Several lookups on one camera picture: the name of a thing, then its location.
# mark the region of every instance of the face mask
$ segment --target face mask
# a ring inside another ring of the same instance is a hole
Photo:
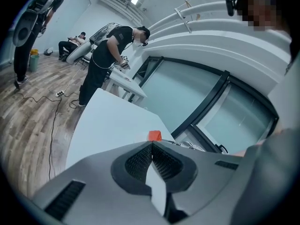
[[[141,42],[141,40],[140,40],[139,38],[138,38],[138,39],[135,39],[135,40],[133,40],[133,42],[134,42],[134,43],[142,43],[142,42]]]

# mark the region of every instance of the glass panel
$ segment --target glass panel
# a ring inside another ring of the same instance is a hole
[[[272,123],[273,115],[265,106],[229,84],[197,126],[213,143],[222,144],[233,154],[265,138]]]
[[[157,114],[173,132],[199,106],[219,76],[188,65],[164,61],[142,89],[140,107]]]
[[[175,142],[182,143],[182,142],[190,142],[193,144],[196,144],[198,146],[201,146],[201,144],[198,142],[198,140],[190,133],[190,131],[185,130],[182,132],[176,139]]]
[[[144,78],[149,74],[149,72],[153,69],[154,65],[157,63],[157,60],[149,60],[148,63],[145,63],[140,69],[137,71],[137,74]]]

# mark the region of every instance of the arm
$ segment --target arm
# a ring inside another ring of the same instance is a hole
[[[123,59],[119,53],[118,47],[117,45],[119,45],[118,40],[116,39],[115,36],[111,36],[108,40],[107,40],[107,47],[108,50],[110,51],[110,53],[112,54],[112,56],[121,64],[123,62]]]
[[[43,27],[46,27],[46,26],[47,26],[47,24],[50,22],[50,20],[51,20],[51,18],[52,18],[52,16],[53,16],[53,14],[54,14],[54,11],[53,11],[53,9],[52,9],[52,10],[49,12],[48,16],[46,17],[46,20],[45,20],[45,23],[44,23]]]
[[[76,37],[75,37],[73,40],[75,40],[76,42],[78,42],[80,45],[84,43],[83,41],[79,40],[79,39],[76,38]]]

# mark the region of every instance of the black vent grille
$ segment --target black vent grille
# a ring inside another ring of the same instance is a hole
[[[48,205],[45,212],[57,220],[61,220],[71,208],[85,183],[79,181],[70,182],[64,190]]]
[[[152,145],[148,145],[130,157],[125,163],[126,171],[143,183],[146,182],[147,171],[152,162],[151,150]]]
[[[228,162],[225,162],[225,161],[217,161],[215,162],[215,165],[218,165],[218,166],[221,166],[221,167],[225,167],[225,168],[229,168],[229,169],[232,169],[232,170],[236,170],[238,168],[238,164],[235,164],[235,163],[228,163]]]
[[[165,182],[175,177],[183,169],[183,163],[179,159],[156,145],[153,145],[152,154],[153,162]]]

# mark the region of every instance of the person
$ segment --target person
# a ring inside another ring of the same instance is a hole
[[[14,71],[17,74],[17,83],[20,85],[26,81],[28,81],[29,77],[26,76],[27,71],[27,63],[30,55],[30,51],[32,46],[37,39],[38,33],[47,27],[47,24],[50,22],[53,14],[56,10],[61,6],[64,0],[54,0],[50,6],[50,12],[48,13],[46,19],[45,14],[39,14],[37,17],[37,21],[31,31],[30,36],[24,45],[15,48],[14,55]]]
[[[97,88],[101,88],[107,70],[115,61],[126,68],[121,54],[129,43],[138,42],[146,44],[150,31],[145,27],[131,28],[127,26],[114,28],[102,41],[92,54],[88,74],[80,87],[79,106],[86,106]]]
[[[292,42],[290,44],[291,68],[298,51],[300,50],[299,22],[295,22],[294,8],[297,0],[237,0],[236,10],[243,21],[256,30],[274,29],[288,33]]]
[[[58,48],[59,48],[59,58],[58,60],[66,61],[67,56],[64,56],[64,48],[69,51],[69,54],[74,51],[78,46],[83,44],[85,41],[85,32],[82,32],[79,37],[68,37],[70,41],[61,41],[58,43]]]

